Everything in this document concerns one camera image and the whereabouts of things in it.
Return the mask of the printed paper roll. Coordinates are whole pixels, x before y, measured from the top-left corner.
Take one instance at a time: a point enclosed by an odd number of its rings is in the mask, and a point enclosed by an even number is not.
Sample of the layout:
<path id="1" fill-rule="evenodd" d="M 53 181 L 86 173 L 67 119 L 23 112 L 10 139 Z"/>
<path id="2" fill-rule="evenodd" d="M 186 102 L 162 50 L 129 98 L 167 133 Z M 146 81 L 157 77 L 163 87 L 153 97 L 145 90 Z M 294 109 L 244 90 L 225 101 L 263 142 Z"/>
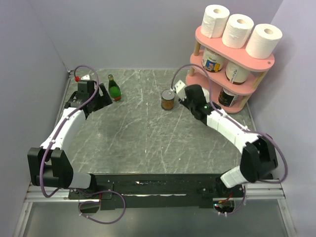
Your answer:
<path id="1" fill-rule="evenodd" d="M 205 48 L 202 56 L 202 66 L 209 72 L 219 72 L 222 70 L 226 59 L 220 54 Z"/>

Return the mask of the cream paper roll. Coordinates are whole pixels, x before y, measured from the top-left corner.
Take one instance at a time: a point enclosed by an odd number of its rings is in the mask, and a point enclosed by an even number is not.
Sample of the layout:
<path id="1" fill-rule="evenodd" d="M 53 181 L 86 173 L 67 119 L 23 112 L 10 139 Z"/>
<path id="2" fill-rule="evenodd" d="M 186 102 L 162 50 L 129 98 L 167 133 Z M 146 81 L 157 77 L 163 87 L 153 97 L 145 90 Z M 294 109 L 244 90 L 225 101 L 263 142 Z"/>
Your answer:
<path id="1" fill-rule="evenodd" d="M 250 75 L 250 71 L 229 61 L 225 68 L 225 74 L 230 83 L 243 84 Z"/>

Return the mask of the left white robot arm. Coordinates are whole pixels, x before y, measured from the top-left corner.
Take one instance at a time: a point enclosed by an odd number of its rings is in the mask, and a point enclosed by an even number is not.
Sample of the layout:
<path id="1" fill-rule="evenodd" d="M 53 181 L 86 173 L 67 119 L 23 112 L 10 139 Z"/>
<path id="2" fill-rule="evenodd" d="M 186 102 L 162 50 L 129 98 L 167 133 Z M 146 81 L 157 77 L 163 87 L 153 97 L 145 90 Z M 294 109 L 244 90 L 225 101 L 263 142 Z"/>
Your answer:
<path id="1" fill-rule="evenodd" d="M 92 112 L 112 104 L 104 84 L 80 80 L 77 91 L 65 103 L 62 117 L 50 136 L 27 154 L 31 182 L 35 186 L 80 189 L 86 198 L 97 195 L 93 174 L 75 172 L 67 157 L 72 140 Z"/>

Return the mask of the white paper towel roll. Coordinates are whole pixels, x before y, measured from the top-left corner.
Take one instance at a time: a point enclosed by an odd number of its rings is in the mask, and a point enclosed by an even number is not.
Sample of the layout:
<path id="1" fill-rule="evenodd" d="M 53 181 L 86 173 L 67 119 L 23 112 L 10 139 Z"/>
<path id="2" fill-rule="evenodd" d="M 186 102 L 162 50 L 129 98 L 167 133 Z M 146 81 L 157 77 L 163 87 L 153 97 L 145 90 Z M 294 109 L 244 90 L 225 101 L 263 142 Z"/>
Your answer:
<path id="1" fill-rule="evenodd" d="M 228 18 L 222 42 L 225 46 L 239 49 L 242 48 L 254 27 L 253 20 L 243 14 L 233 14 Z"/>
<path id="2" fill-rule="evenodd" d="M 246 45 L 246 52 L 255 59 L 267 59 L 282 38 L 282 31 L 271 24 L 255 26 Z"/>
<path id="3" fill-rule="evenodd" d="M 203 15 L 201 34 L 208 38 L 220 38 L 223 35 L 229 15 L 230 11 L 222 5 L 208 5 Z"/>

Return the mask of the black paper roll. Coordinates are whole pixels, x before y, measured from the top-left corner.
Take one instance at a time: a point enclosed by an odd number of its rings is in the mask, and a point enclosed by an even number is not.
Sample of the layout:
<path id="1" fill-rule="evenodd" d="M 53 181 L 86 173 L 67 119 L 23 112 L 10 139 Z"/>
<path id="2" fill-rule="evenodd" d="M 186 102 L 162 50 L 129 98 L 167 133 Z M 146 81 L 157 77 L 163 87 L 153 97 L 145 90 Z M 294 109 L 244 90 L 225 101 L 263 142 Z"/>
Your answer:
<path id="1" fill-rule="evenodd" d="M 238 95 L 230 92 L 229 90 L 222 88 L 218 97 L 220 104 L 226 107 L 231 107 L 238 99 Z"/>
<path id="2" fill-rule="evenodd" d="M 209 101 L 210 101 L 209 91 L 207 89 L 205 89 L 204 87 L 202 88 L 202 90 L 203 90 L 203 94 L 204 94 L 206 102 L 209 103 Z"/>

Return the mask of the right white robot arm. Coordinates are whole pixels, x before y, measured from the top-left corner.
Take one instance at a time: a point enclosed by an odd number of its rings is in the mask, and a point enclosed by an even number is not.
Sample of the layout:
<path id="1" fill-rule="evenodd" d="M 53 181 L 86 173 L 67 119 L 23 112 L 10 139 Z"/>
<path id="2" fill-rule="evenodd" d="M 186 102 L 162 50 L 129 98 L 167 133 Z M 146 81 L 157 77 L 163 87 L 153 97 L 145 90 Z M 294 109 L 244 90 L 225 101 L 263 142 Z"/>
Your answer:
<path id="1" fill-rule="evenodd" d="M 233 187 L 263 180 L 278 167 L 276 149 L 272 142 L 241 125 L 220 106 L 207 102 L 207 91 L 198 84 L 187 86 L 179 82 L 174 86 L 179 102 L 206 126 L 216 130 L 241 153 L 240 164 L 218 178 L 216 192 L 228 196 Z"/>

